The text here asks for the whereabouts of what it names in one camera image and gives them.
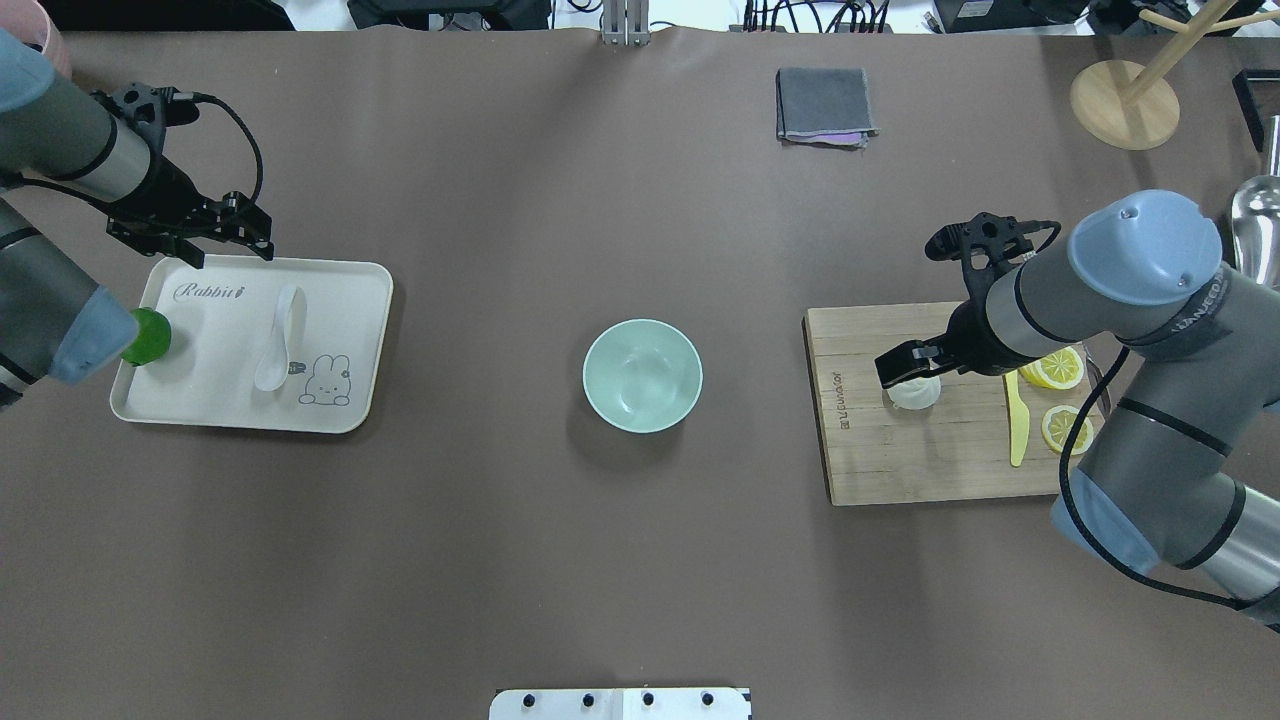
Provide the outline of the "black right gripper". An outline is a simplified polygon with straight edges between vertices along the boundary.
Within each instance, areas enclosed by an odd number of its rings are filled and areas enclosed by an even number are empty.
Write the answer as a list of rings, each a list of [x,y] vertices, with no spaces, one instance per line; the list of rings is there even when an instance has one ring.
[[[882,389],[947,372],[1002,375],[1010,370],[1011,350],[995,334],[984,300],[960,304],[942,334],[909,340],[876,359]]]

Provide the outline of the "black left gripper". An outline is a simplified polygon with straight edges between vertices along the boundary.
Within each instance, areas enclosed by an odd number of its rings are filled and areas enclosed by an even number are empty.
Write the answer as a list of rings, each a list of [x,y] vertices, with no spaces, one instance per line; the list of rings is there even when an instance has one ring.
[[[248,206],[239,192],[220,201],[202,196],[169,160],[154,160],[142,183],[108,204],[106,214],[106,232],[136,252],[177,258],[195,269],[204,268],[205,259],[189,242],[196,237],[239,243],[268,263],[275,255],[273,219],[261,208]]]

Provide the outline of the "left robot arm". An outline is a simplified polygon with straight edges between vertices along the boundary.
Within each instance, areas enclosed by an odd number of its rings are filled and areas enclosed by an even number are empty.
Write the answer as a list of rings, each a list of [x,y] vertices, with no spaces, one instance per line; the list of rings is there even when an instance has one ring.
[[[253,187],[219,199],[201,191],[165,150],[173,126],[204,106],[236,118],[211,95],[127,85],[88,91],[40,51],[3,33],[3,406],[42,380],[76,386],[136,345],[140,320],[88,270],[60,231],[102,237],[143,258],[200,269],[201,240],[273,260],[271,218],[261,208],[262,151],[251,132]]]

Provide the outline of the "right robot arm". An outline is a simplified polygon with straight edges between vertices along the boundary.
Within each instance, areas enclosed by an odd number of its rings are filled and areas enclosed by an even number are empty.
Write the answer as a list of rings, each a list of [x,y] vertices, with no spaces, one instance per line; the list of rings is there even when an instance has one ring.
[[[1060,465],[1051,518],[1152,589],[1277,629],[1277,501],[1222,473],[1277,413],[1277,292],[1222,260],[1197,204],[1144,190],[1057,222],[980,213],[925,243],[969,293],[942,334],[876,360],[884,388],[947,372],[998,375],[1098,334],[1140,365],[1082,460]]]

